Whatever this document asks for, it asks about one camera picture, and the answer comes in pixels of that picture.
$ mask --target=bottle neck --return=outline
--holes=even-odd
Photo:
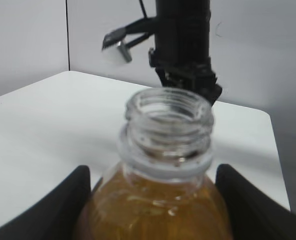
[[[189,180],[180,182],[169,182],[159,178],[151,178],[150,175],[133,169],[127,163],[122,164],[124,179],[132,187],[140,198],[163,202],[177,202],[189,200],[203,184],[204,176],[197,175]]]
[[[212,161],[211,106],[174,88],[144,90],[129,100],[119,153],[128,170],[167,183],[194,181]]]

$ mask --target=white wall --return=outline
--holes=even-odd
[[[65,0],[0,0],[0,95],[66,70]]]
[[[144,3],[154,16],[155,0]],[[296,0],[211,4],[211,56],[224,87],[221,100],[268,112],[282,163],[296,167]],[[68,0],[68,9],[71,70],[160,85],[148,64],[153,39],[134,48],[133,62],[122,68],[100,54],[108,31],[141,17],[138,0]]]

